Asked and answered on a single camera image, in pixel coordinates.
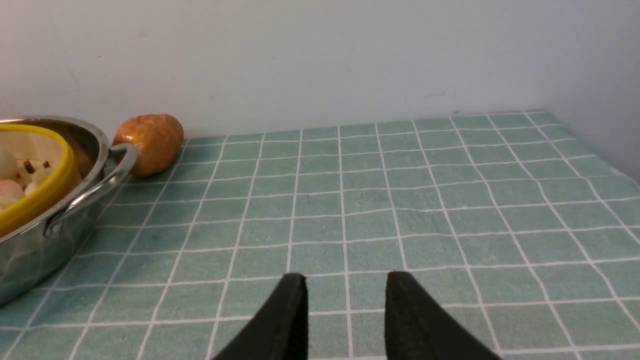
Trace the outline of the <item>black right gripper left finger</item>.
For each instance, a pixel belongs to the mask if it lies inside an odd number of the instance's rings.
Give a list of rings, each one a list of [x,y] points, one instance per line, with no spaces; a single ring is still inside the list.
[[[307,360],[309,307],[306,278],[286,273],[265,303],[215,360]]]

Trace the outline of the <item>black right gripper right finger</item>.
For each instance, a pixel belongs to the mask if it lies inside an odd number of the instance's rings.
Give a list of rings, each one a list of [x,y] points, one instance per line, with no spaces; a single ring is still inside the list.
[[[389,360],[498,360],[406,271],[387,274],[385,353]]]

